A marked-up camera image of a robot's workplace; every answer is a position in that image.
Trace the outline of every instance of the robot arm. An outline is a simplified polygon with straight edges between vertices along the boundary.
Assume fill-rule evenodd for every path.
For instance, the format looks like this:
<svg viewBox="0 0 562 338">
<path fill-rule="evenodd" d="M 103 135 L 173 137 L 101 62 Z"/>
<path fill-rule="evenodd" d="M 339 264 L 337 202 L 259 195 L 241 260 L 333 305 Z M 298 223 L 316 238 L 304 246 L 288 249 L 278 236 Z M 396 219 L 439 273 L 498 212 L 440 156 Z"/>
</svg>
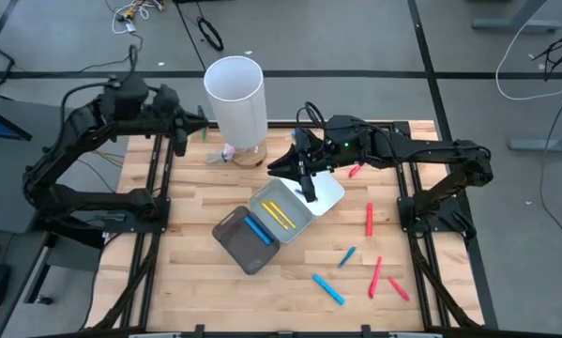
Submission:
<svg viewBox="0 0 562 338">
<path fill-rule="evenodd" d="M 149 89 L 156 91 L 152 104 L 144 104 Z M 188 135 L 207 126 L 207 119 L 183 110 L 176 93 L 163 84 L 149 88 L 143 79 L 115 78 L 103 94 L 75 109 L 66 119 L 55 144 L 23 175 L 23 193 L 39 212 L 52 218 L 76 210 L 126 210 L 139 220 L 158 217 L 158 207 L 147 189 L 128 193 L 76 192 L 56 180 L 84 153 L 121 135 L 165 135 L 172 139 L 175 155 L 183 156 Z"/>
<path fill-rule="evenodd" d="M 353 164 L 367 163 L 377 169 L 408 161 L 455 164 L 451 174 L 421 192 L 419 208 L 437 207 L 466 186 L 483 186 L 493 179 L 489 150 L 471 141 L 410 140 L 349 115 L 334 115 L 321 127 L 323 139 L 297 128 L 289 151 L 268 165 L 269 175 L 299 182 L 308 202 L 316 200 L 311 176 Z"/>
</svg>

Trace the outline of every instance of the white cylinder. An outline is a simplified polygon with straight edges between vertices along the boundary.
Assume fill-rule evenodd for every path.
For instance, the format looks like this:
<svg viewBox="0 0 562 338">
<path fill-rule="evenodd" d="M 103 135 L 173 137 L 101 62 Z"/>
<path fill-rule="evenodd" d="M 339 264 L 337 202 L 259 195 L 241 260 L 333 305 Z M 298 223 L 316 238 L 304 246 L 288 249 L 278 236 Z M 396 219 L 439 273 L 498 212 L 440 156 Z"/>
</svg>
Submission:
<svg viewBox="0 0 562 338">
<path fill-rule="evenodd" d="M 226 143 L 247 148 L 266 138 L 264 74 L 255 61 L 224 57 L 207 69 L 204 86 Z"/>
</svg>

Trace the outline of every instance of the concrete floor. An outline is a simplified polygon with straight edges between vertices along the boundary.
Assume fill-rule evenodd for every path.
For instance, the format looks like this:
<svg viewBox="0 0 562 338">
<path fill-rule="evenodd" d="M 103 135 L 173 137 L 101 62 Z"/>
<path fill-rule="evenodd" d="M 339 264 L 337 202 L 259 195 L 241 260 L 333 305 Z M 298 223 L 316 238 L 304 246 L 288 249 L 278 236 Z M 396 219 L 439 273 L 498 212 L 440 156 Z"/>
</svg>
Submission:
<svg viewBox="0 0 562 338">
<path fill-rule="evenodd" d="M 127 3 L 109 2 L 113 7 Z M 522 2 L 419 0 L 435 71 L 494 71 L 513 34 L 475 31 L 470 23 L 475 17 L 509 16 Z M 6 6 L 7 2 L 0 1 L 0 17 Z M 424 70 L 405 1 L 235 0 L 202 3 L 202 8 L 226 46 L 221 54 L 213 51 L 188 23 L 206 66 L 224 55 L 251 52 L 250 57 L 266 70 Z M 181 5 L 181 9 L 193 19 L 198 14 L 194 4 Z M 562 1 L 548 2 L 537 17 L 562 21 Z M 32 71 L 76 70 L 121 59 L 136 39 L 114 35 L 111 19 L 100 0 L 20 1 L 0 34 L 0 48 L 11 53 L 20 67 Z M 148 21 L 138 19 L 136 26 L 144 38 L 138 70 L 202 70 L 173 6 L 162 13 L 152 11 Z M 561 35 L 562 31 L 521 36 L 503 71 L 541 71 L 539 61 L 530 61 L 528 55 L 540 53 Z M 0 59 L 0 70 L 3 66 Z M 95 81 L 10 80 L 0 87 L 0 94 L 56 105 L 73 86 Z M 197 104 L 209 109 L 199 79 L 147 81 L 170 85 L 188 110 Z M 268 78 L 265 85 L 270 119 L 294 118 L 303 101 L 311 100 L 325 116 L 435 120 L 426 79 Z M 529 96 L 562 88 L 562 81 L 506 80 L 502 86 L 511 95 Z M 500 329 L 562 333 L 562 233 L 540 206 L 540 155 L 507 148 L 510 137 L 545 136 L 562 96 L 509 101 L 499 95 L 492 80 L 440 80 L 439 89 L 454 138 L 474 140 L 494 154 L 494 182 L 470 189 L 469 197 Z M 68 105 L 80 105 L 97 93 L 79 92 Z M 556 137 L 561 135 L 562 118 L 555 131 Z M 122 153 L 124 144 L 113 149 Z M 115 185 L 117 170 L 98 165 Z M 82 172 L 82 178 L 76 176 L 77 181 L 70 179 L 68 184 L 100 189 L 87 168 L 79 165 L 74 170 Z M 548 158 L 545 196 L 562 222 L 562 155 Z M 32 305 L 20 307 L 4 336 L 77 330 L 88 306 L 91 278 L 86 272 L 55 271 L 44 293 L 58 295 L 61 301 L 39 310 Z"/>
</svg>

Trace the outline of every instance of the wooden tabletop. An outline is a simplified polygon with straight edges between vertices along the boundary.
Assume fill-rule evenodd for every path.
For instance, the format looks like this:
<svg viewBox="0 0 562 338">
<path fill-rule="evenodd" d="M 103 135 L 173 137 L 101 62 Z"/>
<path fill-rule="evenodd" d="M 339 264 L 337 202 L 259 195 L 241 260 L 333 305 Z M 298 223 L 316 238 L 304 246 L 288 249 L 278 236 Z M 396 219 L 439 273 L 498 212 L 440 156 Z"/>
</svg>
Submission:
<svg viewBox="0 0 562 338">
<path fill-rule="evenodd" d="M 410 121 L 410 126 L 415 139 L 437 139 L 432 121 Z M 170 226 L 159 247 L 148 330 L 193 331 L 196 324 L 205 324 L 208 331 L 358 331 L 362 324 L 370 324 L 373 330 L 422 329 L 408 241 L 398 225 L 399 190 L 393 169 L 364 166 L 351 179 L 347 178 L 350 168 L 337 170 L 334 177 L 345 188 L 343 199 L 293 242 L 281 245 L 255 275 L 245 274 L 212 237 L 216 223 L 235 207 L 246 206 L 251 195 L 271 179 L 266 165 L 283 155 L 291 140 L 290 130 L 269 130 L 267 158 L 256 169 L 205 164 L 208 154 L 222 149 L 217 131 L 210 131 L 205 143 L 201 133 L 193 135 L 187 155 L 174 159 Z M 120 192 L 144 187 L 152 145 L 153 140 L 144 137 L 130 138 Z M 425 189 L 446 175 L 444 165 L 419 164 L 418 168 Z M 406 177 L 411 193 L 409 172 Z M 374 236 L 366 238 L 369 202 L 374 203 Z M 433 239 L 445 286 L 471 318 L 482 322 L 462 238 L 439 233 Z M 134 241 L 135 235 L 122 235 L 103 253 L 88 326 L 105 315 L 126 286 Z M 356 252 L 337 269 L 352 246 Z M 379 255 L 383 256 L 381 280 L 376 297 L 370 300 L 367 293 Z M 312 280 L 314 273 L 343 295 L 343 306 Z M 389 276 L 409 293 L 410 301 L 393 289 Z M 433 323 L 438 324 L 434 293 L 429 285 L 427 289 Z"/>
</svg>

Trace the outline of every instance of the colored marker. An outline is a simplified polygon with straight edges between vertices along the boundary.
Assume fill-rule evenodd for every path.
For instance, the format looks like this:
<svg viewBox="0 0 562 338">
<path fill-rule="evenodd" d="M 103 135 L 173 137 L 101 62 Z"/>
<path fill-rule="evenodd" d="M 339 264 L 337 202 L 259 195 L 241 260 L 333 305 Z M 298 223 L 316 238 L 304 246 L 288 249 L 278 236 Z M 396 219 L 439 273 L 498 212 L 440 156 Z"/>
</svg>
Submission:
<svg viewBox="0 0 562 338">
<path fill-rule="evenodd" d="M 347 262 L 347 260 L 349 259 L 349 257 L 352 256 L 352 254 L 354 254 L 354 251 L 356 250 L 356 247 L 351 247 L 349 249 L 349 251 L 345 254 L 345 257 L 343 258 L 343 260 L 341 261 L 341 263 L 339 263 L 339 265 L 337 266 L 337 268 L 340 268 L 343 266 L 343 264 L 345 264 Z"/>
<path fill-rule="evenodd" d="M 262 207 L 264 207 L 264 209 L 266 211 L 268 211 L 268 213 L 270 214 L 270 216 L 274 217 L 275 220 L 277 220 L 277 222 L 285 229 L 285 230 L 289 230 L 289 227 L 287 225 L 285 225 L 281 219 L 279 218 L 279 216 L 277 216 L 277 214 L 274 213 L 274 211 L 272 211 L 267 205 L 266 202 L 262 202 L 260 203 L 262 205 Z"/>
<path fill-rule="evenodd" d="M 368 289 L 368 296 L 371 299 L 374 298 L 374 292 L 376 292 L 376 284 L 378 283 L 378 278 L 381 275 L 381 262 L 383 261 L 383 257 L 378 256 L 376 260 L 376 268 L 374 269 L 374 276 L 372 276 L 371 287 Z"/>
<path fill-rule="evenodd" d="M 366 237 L 372 236 L 372 203 L 366 206 Z"/>
<path fill-rule="evenodd" d="M 251 219 L 250 216 L 245 216 L 245 223 L 250 226 L 255 235 L 257 235 L 266 245 L 270 245 L 270 243 L 272 243 L 267 234 L 265 234 L 264 231 L 260 229 L 260 227 Z"/>
<path fill-rule="evenodd" d="M 354 177 L 360 169 L 362 169 L 362 164 L 358 164 L 357 166 L 354 167 L 354 169 L 350 170 L 349 178 Z"/>
<path fill-rule="evenodd" d="M 274 203 L 272 201 L 269 201 L 268 203 L 284 218 L 284 220 L 286 220 L 289 223 L 289 225 L 291 225 L 294 229 L 296 229 L 296 225 L 293 224 L 293 222 L 291 222 L 291 220 L 289 220 L 287 215 L 285 215 L 284 212 L 282 212 L 282 210 L 279 208 L 279 206 L 277 206 L 276 203 Z"/>
<path fill-rule="evenodd" d="M 389 282 L 391 283 L 391 285 L 393 285 L 393 287 L 395 287 L 397 292 L 399 292 L 400 295 L 402 295 L 402 298 L 404 298 L 405 300 L 410 300 L 410 296 L 408 296 L 407 292 L 403 291 L 402 287 L 399 284 L 397 284 L 397 282 L 393 279 L 393 277 L 389 277 Z"/>
<path fill-rule="evenodd" d="M 317 274 L 313 274 L 311 277 L 314 279 L 315 282 L 317 282 L 320 286 L 322 286 L 322 288 L 325 289 L 325 291 L 330 295 L 330 297 L 335 299 L 335 301 L 337 301 L 339 305 L 343 305 L 345 303 L 345 299 L 341 297 L 341 295 L 338 294 L 337 291 L 333 290 L 333 288 L 330 287 L 330 285 L 327 284 L 327 282 L 325 282 L 325 280 L 323 280 L 322 277 L 318 276 Z"/>
</svg>

